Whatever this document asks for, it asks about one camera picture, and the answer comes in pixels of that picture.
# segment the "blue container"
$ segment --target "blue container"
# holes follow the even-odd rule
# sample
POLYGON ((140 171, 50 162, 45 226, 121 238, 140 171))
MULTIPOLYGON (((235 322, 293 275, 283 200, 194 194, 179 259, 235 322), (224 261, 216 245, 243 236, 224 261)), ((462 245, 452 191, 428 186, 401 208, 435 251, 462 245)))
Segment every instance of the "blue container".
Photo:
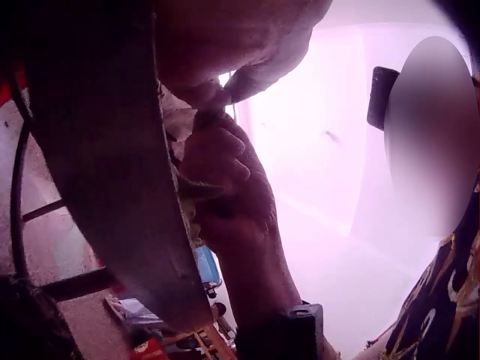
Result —
POLYGON ((201 246, 196 248, 195 251, 197 251, 197 266, 202 282, 218 284, 220 282, 220 274, 210 249, 207 246, 201 246))

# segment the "floor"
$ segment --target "floor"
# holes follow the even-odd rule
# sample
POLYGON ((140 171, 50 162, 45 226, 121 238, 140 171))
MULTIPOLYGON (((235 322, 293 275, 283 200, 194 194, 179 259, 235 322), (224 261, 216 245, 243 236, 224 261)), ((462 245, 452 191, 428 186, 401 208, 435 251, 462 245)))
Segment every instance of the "floor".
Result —
MULTIPOLYGON (((14 152, 22 119, 12 102, 0 108, 0 274, 13 272, 10 247, 9 197, 14 152)), ((43 157, 29 140, 22 183, 22 212, 26 213, 59 199, 43 157)), ((95 268, 92 253, 68 211, 34 219, 24 228, 28 269, 35 284, 44 284, 95 268)), ((65 301, 59 308, 88 360, 129 359, 122 333, 97 293, 65 301)))

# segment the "patterned clothing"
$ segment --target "patterned clothing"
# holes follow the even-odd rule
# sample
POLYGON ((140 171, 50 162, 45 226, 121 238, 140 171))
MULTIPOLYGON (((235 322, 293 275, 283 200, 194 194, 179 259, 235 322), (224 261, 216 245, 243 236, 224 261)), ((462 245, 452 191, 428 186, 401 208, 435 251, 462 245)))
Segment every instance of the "patterned clothing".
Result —
POLYGON ((479 185, 405 300, 381 360, 479 358, 479 185))

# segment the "wooden board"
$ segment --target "wooden board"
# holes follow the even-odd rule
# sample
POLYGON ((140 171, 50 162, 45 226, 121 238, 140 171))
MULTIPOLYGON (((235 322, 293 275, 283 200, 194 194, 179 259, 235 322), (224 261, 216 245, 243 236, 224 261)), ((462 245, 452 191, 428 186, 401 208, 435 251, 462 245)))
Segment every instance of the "wooden board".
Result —
POLYGON ((39 1, 26 73, 33 135, 106 267, 179 331, 213 322, 175 194, 143 1, 39 1))

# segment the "wrist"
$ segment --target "wrist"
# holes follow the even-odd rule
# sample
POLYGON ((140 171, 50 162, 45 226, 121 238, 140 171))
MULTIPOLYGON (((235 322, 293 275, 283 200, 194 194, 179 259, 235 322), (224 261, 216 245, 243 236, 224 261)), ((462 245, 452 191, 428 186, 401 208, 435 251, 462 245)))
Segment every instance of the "wrist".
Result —
POLYGON ((219 257, 219 264, 238 326, 302 304, 281 245, 244 256, 219 257))

